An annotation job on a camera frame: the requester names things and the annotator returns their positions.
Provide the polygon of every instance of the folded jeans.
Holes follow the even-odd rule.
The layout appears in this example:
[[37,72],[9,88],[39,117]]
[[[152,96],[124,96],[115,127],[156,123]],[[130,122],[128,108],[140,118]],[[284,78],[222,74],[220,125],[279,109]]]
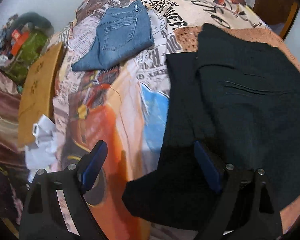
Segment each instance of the folded jeans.
[[140,0],[126,8],[109,8],[96,29],[90,51],[73,71],[107,70],[154,44],[147,8]]

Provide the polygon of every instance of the pile of clothes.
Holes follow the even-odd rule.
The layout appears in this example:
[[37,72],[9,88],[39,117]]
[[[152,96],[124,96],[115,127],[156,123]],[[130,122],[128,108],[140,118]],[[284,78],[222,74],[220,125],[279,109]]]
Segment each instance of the pile of clothes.
[[[153,45],[140,0],[110,8],[90,52],[74,71],[105,70]],[[224,163],[264,169],[280,210],[300,195],[300,73],[278,48],[205,24],[198,51],[166,55],[169,110],[156,171],[127,183],[134,215],[199,230],[220,198],[194,155],[203,141]]]

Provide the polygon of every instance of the jeans back pocket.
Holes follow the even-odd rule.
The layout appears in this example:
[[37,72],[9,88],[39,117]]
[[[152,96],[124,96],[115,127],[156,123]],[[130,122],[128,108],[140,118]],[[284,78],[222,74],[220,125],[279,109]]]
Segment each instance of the jeans back pocket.
[[122,19],[109,24],[109,26],[105,28],[103,50],[116,50],[129,42],[133,38],[136,25],[137,18]]

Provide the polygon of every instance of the metal screw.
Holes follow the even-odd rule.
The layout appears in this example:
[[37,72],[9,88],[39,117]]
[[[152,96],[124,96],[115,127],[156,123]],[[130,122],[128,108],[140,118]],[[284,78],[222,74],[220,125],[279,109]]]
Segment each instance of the metal screw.
[[231,163],[228,163],[226,165],[226,169],[229,170],[229,171],[232,171],[234,169],[234,166]]
[[68,165],[67,168],[68,168],[68,170],[72,171],[72,170],[74,170],[76,168],[76,165],[73,164],[73,163],[71,163],[71,164]]
[[42,175],[42,174],[44,174],[44,169],[40,169],[40,170],[38,170],[38,171],[37,171],[37,174],[38,174],[38,175]]
[[258,169],[258,173],[259,173],[260,175],[264,175],[264,174],[265,174],[265,171],[264,171],[263,169]]

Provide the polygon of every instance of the bed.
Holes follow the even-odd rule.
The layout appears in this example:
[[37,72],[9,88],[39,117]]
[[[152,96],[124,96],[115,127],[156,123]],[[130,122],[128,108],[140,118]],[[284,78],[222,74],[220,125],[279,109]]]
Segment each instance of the bed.
[[[149,8],[154,47],[108,71],[71,71],[71,65],[89,51],[106,9],[132,1],[85,0],[75,20],[49,40],[48,47],[63,42],[68,48],[55,82],[58,162],[52,170],[77,163],[98,140],[104,140],[108,157],[85,199],[107,237],[192,239],[196,232],[132,217],[121,200],[127,181],[156,169],[170,92],[165,54],[197,51],[197,34],[204,23],[211,23],[241,39],[279,47],[299,71],[300,64],[245,0],[141,0]],[[62,193],[58,194],[67,227],[76,232]],[[284,233],[299,214],[300,197],[281,211]]]

